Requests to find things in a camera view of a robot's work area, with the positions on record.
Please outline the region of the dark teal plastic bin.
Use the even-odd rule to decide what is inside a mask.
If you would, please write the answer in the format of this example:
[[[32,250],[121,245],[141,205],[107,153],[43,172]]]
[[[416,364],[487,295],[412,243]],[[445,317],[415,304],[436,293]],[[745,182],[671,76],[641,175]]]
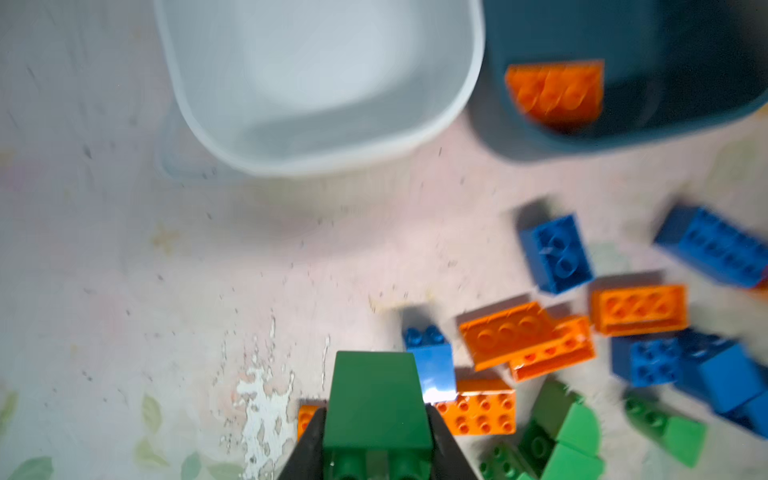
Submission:
[[[767,101],[763,1],[487,1],[486,48],[469,103],[487,148],[520,161],[589,154],[744,118]],[[569,133],[526,119],[511,65],[599,60],[599,118]]]

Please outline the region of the white plastic bin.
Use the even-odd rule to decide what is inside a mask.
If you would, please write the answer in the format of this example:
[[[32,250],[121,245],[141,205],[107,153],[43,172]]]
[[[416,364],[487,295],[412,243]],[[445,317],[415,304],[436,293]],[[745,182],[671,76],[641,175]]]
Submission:
[[[478,1],[157,1],[174,100],[155,147],[182,184],[334,174],[406,156],[465,108]]]

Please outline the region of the green square brick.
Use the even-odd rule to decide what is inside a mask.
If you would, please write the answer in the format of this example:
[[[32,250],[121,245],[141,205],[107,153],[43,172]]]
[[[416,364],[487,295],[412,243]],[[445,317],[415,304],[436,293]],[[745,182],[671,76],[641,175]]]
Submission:
[[[326,479],[428,479],[433,448],[412,354],[336,354],[323,434]]]

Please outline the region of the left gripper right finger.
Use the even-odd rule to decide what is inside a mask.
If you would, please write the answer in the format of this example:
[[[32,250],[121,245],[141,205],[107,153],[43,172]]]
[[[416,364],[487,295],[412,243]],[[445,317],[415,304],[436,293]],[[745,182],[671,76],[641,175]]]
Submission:
[[[432,473],[433,480],[476,480],[477,475],[448,429],[438,410],[426,406],[433,439]]]

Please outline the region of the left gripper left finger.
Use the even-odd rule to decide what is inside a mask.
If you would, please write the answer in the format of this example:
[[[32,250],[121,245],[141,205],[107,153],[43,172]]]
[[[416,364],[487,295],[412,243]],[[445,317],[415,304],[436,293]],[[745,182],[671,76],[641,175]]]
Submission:
[[[322,480],[326,408],[319,408],[294,447],[278,480]]]

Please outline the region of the blue long brick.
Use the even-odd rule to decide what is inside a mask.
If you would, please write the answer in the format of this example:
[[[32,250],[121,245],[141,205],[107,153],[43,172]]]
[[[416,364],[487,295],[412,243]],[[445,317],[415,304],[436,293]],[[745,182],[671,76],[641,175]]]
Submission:
[[[753,289],[767,274],[767,242],[705,206],[674,205],[653,243],[731,287]]]

